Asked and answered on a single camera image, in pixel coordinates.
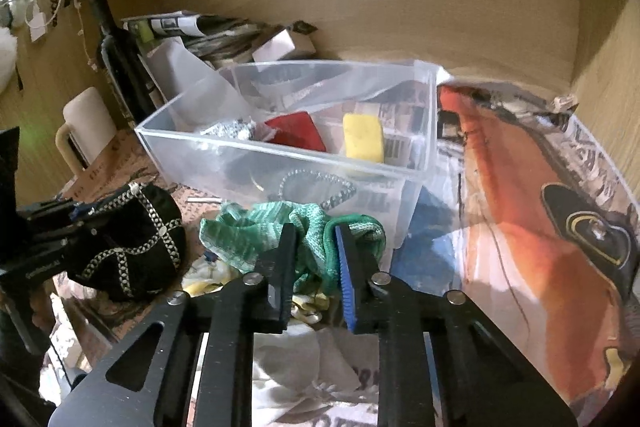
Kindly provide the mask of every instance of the barcode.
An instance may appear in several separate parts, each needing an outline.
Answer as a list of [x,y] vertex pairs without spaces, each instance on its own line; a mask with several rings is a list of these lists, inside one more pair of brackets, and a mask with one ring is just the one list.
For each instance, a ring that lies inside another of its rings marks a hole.
[[371,192],[370,190],[358,191],[358,205],[364,206],[371,212],[388,212],[390,204],[386,201],[384,192]]
[[397,160],[404,153],[403,139],[385,138],[385,160]]

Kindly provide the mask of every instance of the clear plastic bin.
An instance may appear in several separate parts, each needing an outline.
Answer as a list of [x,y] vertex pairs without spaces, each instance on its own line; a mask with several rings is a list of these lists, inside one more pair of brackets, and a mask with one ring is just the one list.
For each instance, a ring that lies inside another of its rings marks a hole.
[[[162,175],[245,206],[273,200],[323,204],[329,214],[369,214],[399,247],[420,188],[429,185],[436,143],[436,78],[428,62],[409,65],[330,60],[242,64],[203,78],[140,124],[136,132]],[[236,92],[242,95],[241,103]],[[264,121],[306,110],[326,153],[201,136],[217,121]],[[342,115],[375,114],[385,164],[342,151]]]

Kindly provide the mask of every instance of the wooden wall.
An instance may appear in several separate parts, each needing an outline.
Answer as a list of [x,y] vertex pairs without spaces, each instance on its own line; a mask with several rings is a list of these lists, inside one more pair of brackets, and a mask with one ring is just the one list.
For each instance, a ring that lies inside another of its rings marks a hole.
[[578,117],[640,197],[640,0],[580,0]]
[[[81,1],[88,47],[93,52],[97,27],[90,15],[88,0]],[[634,187],[638,186],[638,178],[630,170],[631,153],[612,139],[607,131],[611,128],[607,117],[599,116],[592,109],[597,105],[598,96],[590,86],[605,82],[598,76],[597,71],[602,70],[598,64],[603,64],[607,56],[615,55],[613,51],[602,54],[607,43],[616,48],[633,46],[616,44],[604,37],[596,42],[586,36],[590,25],[604,26],[601,33],[608,35],[606,28],[615,28],[623,22],[615,13],[604,22],[601,18],[586,16],[590,3],[596,0],[109,1],[116,17],[192,9],[270,23],[304,19],[318,26],[313,39],[321,56],[327,58],[421,58],[441,63],[463,78],[514,82],[547,97],[566,93],[573,86],[582,102],[580,117],[592,127]],[[628,6],[624,3],[621,6],[629,12],[625,19],[629,25],[634,17],[632,11],[639,9],[638,4],[630,0]],[[100,86],[104,96],[110,98],[101,75],[86,66],[77,31],[76,14],[66,9],[59,27],[45,42],[31,44],[21,38],[19,62],[24,70],[25,91],[0,95],[1,124],[20,123],[36,130],[29,133],[33,145],[24,147],[23,144],[21,152],[18,174],[21,201],[50,195],[70,176],[52,139],[62,123],[64,103],[90,85]],[[624,34],[634,37],[629,31],[625,30]],[[620,95],[613,95],[610,90],[606,93],[611,100],[618,96],[628,103],[629,97],[624,96],[624,91]],[[624,114],[627,123],[632,120],[628,116],[631,113]]]

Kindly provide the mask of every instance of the yellow block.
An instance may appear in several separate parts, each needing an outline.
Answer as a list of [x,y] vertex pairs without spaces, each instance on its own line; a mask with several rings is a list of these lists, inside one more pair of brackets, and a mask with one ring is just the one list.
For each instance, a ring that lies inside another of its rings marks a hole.
[[347,113],[342,117],[342,130],[348,158],[384,163],[385,141],[377,117]]

